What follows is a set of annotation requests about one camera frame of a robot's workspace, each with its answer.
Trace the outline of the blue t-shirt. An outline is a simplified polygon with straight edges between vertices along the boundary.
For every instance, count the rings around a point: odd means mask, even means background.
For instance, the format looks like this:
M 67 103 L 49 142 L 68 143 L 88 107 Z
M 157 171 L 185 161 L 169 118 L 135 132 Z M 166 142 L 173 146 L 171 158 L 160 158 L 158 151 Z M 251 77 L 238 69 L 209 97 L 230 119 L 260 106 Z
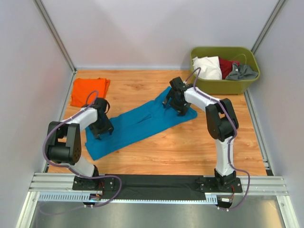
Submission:
M 110 118 L 114 127 L 112 134 L 105 133 L 100 136 L 100 139 L 96 139 L 90 128 L 87 127 L 85 129 L 85 146 L 91 158 L 94 161 L 98 160 L 130 144 L 198 116 L 192 108 L 187 111 L 185 116 L 178 116 L 172 107 L 164 107 L 162 103 L 169 91 L 170 87 L 167 87 L 154 100 L 117 117 Z

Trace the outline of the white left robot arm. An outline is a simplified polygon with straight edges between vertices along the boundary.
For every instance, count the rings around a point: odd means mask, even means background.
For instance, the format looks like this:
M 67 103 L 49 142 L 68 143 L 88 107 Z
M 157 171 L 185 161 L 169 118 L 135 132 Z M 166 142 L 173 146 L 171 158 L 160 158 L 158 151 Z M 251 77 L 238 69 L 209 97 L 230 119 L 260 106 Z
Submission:
M 103 134 L 111 135 L 114 127 L 106 115 L 109 109 L 105 99 L 96 98 L 68 120 L 53 121 L 48 126 L 45 158 L 55 166 L 69 168 L 76 175 L 73 190 L 102 191 L 104 188 L 98 168 L 81 155 L 81 132 L 89 128 L 93 138 L 98 140 Z

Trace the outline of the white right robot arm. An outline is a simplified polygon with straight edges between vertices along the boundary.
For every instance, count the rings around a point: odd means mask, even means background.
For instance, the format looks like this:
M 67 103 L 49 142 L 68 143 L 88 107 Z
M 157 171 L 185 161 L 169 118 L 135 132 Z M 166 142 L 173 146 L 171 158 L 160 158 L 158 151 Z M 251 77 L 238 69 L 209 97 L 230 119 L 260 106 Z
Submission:
M 201 190 L 230 192 L 236 189 L 236 170 L 232 167 L 233 142 L 238 129 L 238 120 L 229 99 L 210 96 L 193 84 L 185 84 L 180 77 L 170 81 L 171 89 L 163 106 L 173 108 L 179 116 L 185 116 L 191 105 L 205 112 L 207 129 L 215 140 L 217 163 L 213 178 L 199 178 Z

